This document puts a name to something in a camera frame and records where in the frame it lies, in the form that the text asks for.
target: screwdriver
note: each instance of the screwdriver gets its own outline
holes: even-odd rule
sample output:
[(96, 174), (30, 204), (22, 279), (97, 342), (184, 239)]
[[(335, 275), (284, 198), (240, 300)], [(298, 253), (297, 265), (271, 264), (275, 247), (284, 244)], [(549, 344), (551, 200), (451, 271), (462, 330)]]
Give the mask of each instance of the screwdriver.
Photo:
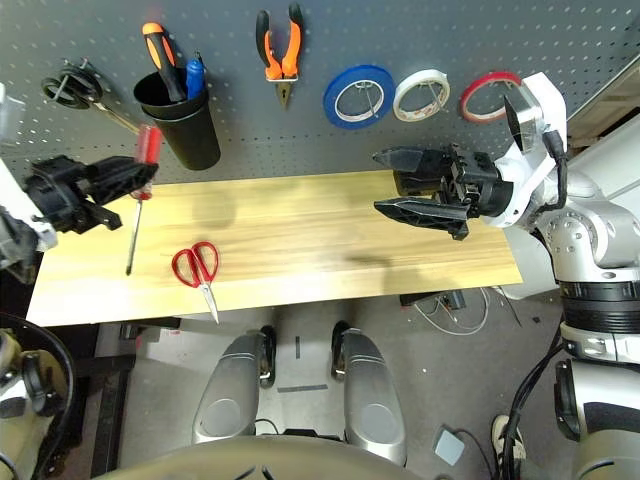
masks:
[(204, 65), (200, 52), (187, 63), (187, 100), (196, 98), (204, 90)]
[(145, 23), (142, 26), (142, 35), (147, 43), (151, 60), (167, 87), (169, 99), (172, 102), (182, 102), (186, 95), (180, 81), (180, 73), (176, 68), (176, 55), (169, 45), (164, 28), (159, 23)]
[[(162, 143), (162, 132), (157, 127), (142, 125), (138, 135), (138, 148), (136, 151), (136, 162), (157, 163), (160, 145)], [(142, 202), (151, 198), (151, 182), (144, 187), (131, 192), (131, 196), (137, 200), (136, 213), (133, 220), (133, 233), (129, 244), (129, 257), (127, 259), (127, 275), (131, 275), (133, 269), (133, 255), (136, 251), (138, 241), (138, 229), (140, 228), (140, 217), (142, 216)]]

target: red tape roll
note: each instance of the red tape roll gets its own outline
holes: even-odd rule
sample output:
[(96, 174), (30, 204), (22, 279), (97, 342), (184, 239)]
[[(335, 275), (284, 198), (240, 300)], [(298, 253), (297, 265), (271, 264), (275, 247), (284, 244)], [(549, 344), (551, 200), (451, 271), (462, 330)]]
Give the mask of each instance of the red tape roll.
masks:
[(505, 82), (510, 83), (516, 86), (520, 86), (522, 80), (518, 75), (512, 72), (493, 72), (483, 75), (482, 77), (474, 80), (471, 85), (467, 87), (467, 89), (462, 93), (462, 97), (460, 97), (460, 111), (462, 112), (462, 116), (465, 120), (473, 123), (491, 123), (496, 120), (501, 119), (505, 116), (504, 107), (499, 108), (495, 112), (490, 113), (473, 113), (470, 112), (467, 104), (469, 103), (469, 99), (480, 90), (482, 87), (495, 82)]

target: plier handle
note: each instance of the plier handle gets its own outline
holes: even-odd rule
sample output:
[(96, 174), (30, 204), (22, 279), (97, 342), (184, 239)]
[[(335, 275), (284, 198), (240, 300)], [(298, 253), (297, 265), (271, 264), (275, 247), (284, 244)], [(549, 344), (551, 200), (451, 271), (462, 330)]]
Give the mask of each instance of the plier handle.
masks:
[(265, 10), (258, 12), (256, 19), (256, 46), (258, 54), (267, 68), (264, 74), (269, 81), (295, 80), (298, 76), (298, 53), (302, 44), (302, 10), (300, 5), (293, 2), (289, 5), (289, 23), (291, 34), (289, 36), (289, 47), (287, 53), (280, 64), (273, 57), (271, 48), (271, 30), (269, 28), (269, 14)]

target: blue marker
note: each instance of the blue marker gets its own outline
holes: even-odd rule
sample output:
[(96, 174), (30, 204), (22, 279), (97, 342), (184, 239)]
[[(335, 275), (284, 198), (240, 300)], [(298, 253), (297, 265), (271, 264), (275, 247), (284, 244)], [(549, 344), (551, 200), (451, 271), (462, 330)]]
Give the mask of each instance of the blue marker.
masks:
[(187, 63), (187, 100), (197, 97), (204, 90), (204, 65), (200, 54)]

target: wooden board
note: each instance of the wooden board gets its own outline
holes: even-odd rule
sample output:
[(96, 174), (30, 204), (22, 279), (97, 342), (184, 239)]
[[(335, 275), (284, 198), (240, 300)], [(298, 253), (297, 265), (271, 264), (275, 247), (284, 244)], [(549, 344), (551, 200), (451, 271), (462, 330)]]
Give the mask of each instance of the wooden board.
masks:
[(221, 252), (212, 288), (220, 310), (518, 283), (504, 233), (480, 221), (457, 242), (375, 211), (396, 196), (390, 172), (154, 186), (125, 275), (135, 201), (109, 208), (124, 227), (59, 235), (44, 256), (28, 319), (109, 322), (207, 311), (180, 284), (178, 250), (208, 240)]

